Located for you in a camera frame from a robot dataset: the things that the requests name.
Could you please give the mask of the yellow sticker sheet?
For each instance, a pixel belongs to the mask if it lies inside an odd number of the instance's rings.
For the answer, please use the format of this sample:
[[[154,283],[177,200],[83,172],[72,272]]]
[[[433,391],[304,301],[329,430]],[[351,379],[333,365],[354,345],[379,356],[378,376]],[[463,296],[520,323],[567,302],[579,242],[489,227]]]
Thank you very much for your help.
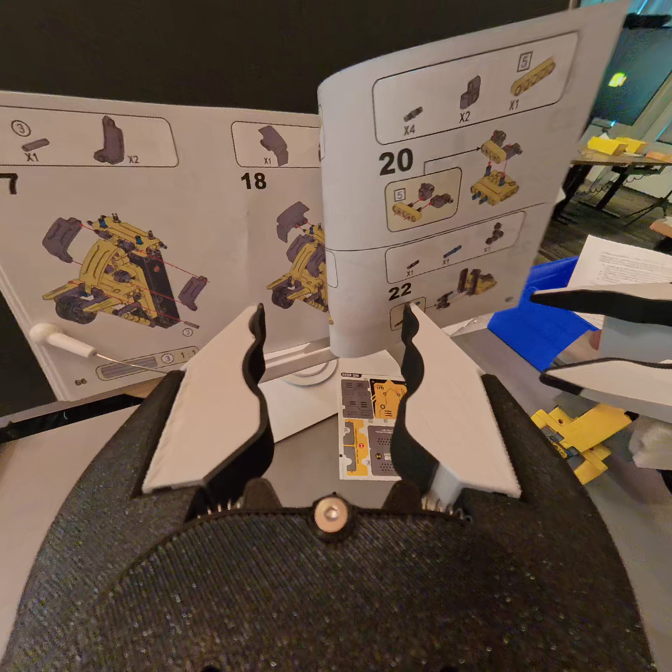
[[[401,375],[344,372],[338,393],[340,479],[398,481],[391,440],[400,404],[407,394]]]

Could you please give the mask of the large dark screen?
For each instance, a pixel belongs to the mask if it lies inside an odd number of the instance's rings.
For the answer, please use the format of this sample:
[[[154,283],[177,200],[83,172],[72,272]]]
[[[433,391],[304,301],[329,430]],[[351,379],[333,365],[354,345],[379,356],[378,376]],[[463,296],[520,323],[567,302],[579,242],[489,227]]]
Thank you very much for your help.
[[[626,15],[591,118],[633,125],[671,74],[671,15]]]

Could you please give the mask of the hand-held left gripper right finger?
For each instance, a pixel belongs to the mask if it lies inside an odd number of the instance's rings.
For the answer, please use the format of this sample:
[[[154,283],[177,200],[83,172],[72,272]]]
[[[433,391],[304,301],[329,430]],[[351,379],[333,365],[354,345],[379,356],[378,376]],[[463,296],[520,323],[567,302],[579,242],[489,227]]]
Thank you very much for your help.
[[[407,393],[391,441],[399,477],[434,509],[449,508],[465,489],[519,499],[482,369],[415,304],[404,307],[401,338]]]

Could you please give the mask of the white printed paper sheet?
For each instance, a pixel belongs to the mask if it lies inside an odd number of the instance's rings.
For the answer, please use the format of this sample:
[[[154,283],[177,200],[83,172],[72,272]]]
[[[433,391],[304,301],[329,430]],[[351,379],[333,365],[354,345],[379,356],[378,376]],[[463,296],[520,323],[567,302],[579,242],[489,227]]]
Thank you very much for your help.
[[[567,290],[597,286],[596,297],[582,299],[582,306],[606,307],[608,312],[575,314],[601,326],[605,316],[631,323],[671,326],[671,306],[653,307],[655,301],[671,301],[671,293],[648,300],[629,299],[620,290],[604,290],[604,286],[670,284],[671,257],[658,251],[589,236],[576,262]]]

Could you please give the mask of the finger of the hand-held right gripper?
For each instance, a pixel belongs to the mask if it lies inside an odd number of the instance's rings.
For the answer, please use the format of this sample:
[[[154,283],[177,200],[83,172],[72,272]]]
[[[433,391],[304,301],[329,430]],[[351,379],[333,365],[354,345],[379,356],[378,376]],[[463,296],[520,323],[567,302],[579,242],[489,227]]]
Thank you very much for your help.
[[[560,391],[639,415],[631,439],[639,468],[671,468],[671,363],[601,358],[540,375]]]
[[[636,324],[671,324],[670,282],[538,290],[530,302]]]

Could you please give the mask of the black divider panel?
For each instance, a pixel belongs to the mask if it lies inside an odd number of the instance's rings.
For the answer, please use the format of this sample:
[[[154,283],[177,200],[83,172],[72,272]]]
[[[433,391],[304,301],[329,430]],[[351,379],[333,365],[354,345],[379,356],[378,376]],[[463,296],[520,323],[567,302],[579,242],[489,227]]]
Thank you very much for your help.
[[[100,377],[38,323],[119,360],[202,349],[257,302],[271,350],[327,337],[265,288],[290,265],[273,214],[324,220],[319,85],[568,5],[2,1],[1,416],[156,377]]]

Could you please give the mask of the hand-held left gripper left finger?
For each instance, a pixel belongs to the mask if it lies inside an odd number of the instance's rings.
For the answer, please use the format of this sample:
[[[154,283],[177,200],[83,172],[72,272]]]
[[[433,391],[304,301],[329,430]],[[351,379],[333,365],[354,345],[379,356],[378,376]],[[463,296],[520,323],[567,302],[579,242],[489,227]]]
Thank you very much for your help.
[[[142,491],[204,487],[241,494],[271,465],[263,304],[245,308],[184,368]]]

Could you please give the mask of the wooden table black legs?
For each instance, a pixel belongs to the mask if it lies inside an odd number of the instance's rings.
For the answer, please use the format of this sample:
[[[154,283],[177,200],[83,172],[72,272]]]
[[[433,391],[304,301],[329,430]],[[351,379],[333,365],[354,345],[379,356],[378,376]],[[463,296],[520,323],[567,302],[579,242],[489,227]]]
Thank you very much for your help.
[[[664,168],[670,166],[671,162],[665,159],[662,160],[641,155],[612,156],[584,148],[579,151],[578,157],[570,162],[570,168],[561,187],[565,197],[555,206],[552,218],[560,220],[563,210],[574,197],[576,191],[583,184],[593,167],[606,167],[617,174],[616,180],[609,187],[605,195],[597,205],[593,206],[593,209],[598,212],[605,212],[610,216],[616,217],[616,214],[608,212],[606,207],[617,191],[625,184],[628,177],[659,174]]]

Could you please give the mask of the small yellow toy assembly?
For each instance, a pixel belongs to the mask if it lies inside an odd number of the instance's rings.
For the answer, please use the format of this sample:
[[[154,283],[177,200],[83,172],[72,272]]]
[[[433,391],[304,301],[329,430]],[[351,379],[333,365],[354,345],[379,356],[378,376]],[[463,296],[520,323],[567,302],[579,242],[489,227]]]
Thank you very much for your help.
[[[573,472],[582,485],[608,470],[606,460],[611,456],[611,450],[604,442],[637,418],[637,413],[604,404],[596,405],[577,417],[567,415],[559,407],[549,413],[539,410],[531,416],[533,424],[562,458],[581,458],[581,463],[573,467]]]

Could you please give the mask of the blue bin holding paper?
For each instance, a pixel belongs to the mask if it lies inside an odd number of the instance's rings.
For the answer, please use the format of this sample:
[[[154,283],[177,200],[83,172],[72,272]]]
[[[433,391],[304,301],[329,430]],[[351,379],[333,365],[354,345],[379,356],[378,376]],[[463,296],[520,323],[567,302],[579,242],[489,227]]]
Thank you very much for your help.
[[[534,291],[566,287],[577,261],[569,257],[534,265],[517,307],[495,313],[489,322],[489,330],[539,372],[584,333],[597,331],[575,313],[530,302]]]

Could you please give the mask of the white book stand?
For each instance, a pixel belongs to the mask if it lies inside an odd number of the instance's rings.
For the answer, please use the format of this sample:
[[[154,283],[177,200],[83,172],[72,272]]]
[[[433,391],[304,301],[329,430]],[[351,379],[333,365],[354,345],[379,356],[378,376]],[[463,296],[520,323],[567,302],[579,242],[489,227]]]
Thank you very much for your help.
[[[119,376],[119,369],[122,375],[164,374],[171,366],[186,365],[197,354],[197,348],[189,346],[120,361],[49,323],[35,324],[29,330],[28,338],[43,348],[65,351],[91,362],[103,362],[103,366],[113,369],[112,379]],[[386,374],[388,378],[401,379],[399,365],[386,351],[356,359],[335,359],[329,348],[321,345],[321,341],[307,343],[277,351],[266,359],[267,372],[260,388],[267,399],[276,440],[286,439],[340,411],[337,393],[342,372]]]

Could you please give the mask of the yellow parts tray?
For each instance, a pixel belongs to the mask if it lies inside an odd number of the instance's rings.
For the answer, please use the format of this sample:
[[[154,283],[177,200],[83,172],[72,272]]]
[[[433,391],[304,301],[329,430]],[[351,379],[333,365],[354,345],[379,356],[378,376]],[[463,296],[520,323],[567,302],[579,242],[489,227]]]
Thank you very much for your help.
[[[593,136],[587,141],[586,147],[609,156],[644,155],[648,151],[648,143],[628,137],[609,138],[606,134]]]

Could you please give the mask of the instruction booklet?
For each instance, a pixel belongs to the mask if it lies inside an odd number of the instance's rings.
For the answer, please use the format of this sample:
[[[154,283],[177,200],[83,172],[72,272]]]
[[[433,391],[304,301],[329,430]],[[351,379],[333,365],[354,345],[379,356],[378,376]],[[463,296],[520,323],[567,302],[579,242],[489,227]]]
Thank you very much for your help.
[[[270,352],[513,307],[628,1],[362,57],[316,113],[1,92],[5,413],[106,396],[262,302]]]

